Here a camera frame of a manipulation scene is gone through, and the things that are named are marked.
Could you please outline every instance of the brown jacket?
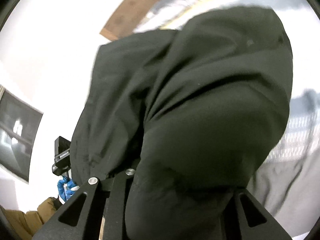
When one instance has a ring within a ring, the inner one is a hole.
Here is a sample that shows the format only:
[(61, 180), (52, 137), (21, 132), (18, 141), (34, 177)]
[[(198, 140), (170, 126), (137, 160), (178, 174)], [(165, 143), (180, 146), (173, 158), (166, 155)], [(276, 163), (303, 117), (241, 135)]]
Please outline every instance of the brown jacket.
[(36, 231), (56, 212), (53, 200), (54, 198), (48, 198), (38, 206), (37, 211), (27, 213), (19, 210), (6, 210), (1, 206), (0, 208), (20, 238), (31, 240)]

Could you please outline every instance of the black cloth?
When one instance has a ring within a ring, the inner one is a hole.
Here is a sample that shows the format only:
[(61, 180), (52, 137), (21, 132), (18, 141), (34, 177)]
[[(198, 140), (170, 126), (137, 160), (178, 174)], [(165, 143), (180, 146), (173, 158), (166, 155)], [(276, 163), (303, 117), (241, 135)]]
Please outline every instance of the black cloth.
[(269, 9), (212, 11), (103, 45), (71, 141), (73, 180), (140, 157), (130, 239), (218, 239), (233, 188), (284, 133), (291, 89), (290, 42)]

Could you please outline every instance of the black mount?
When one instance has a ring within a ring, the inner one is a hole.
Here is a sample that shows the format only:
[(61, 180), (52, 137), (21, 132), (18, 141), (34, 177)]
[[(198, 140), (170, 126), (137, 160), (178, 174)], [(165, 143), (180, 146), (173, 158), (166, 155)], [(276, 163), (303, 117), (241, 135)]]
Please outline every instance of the black mount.
[[(98, 239), (105, 212), (103, 240), (127, 240), (124, 213), (134, 170), (99, 181), (93, 177), (43, 225), (33, 240)], [(223, 213), (225, 240), (292, 240), (270, 213), (246, 190), (234, 193)]]

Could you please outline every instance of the blue glove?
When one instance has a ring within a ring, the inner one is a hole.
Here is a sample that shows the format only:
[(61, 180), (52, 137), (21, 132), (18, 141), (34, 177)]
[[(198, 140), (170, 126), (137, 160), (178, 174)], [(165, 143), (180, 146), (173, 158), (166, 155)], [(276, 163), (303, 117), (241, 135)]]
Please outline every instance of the blue glove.
[(72, 179), (62, 176), (63, 179), (58, 181), (59, 201), (64, 204), (75, 192), (79, 186)]

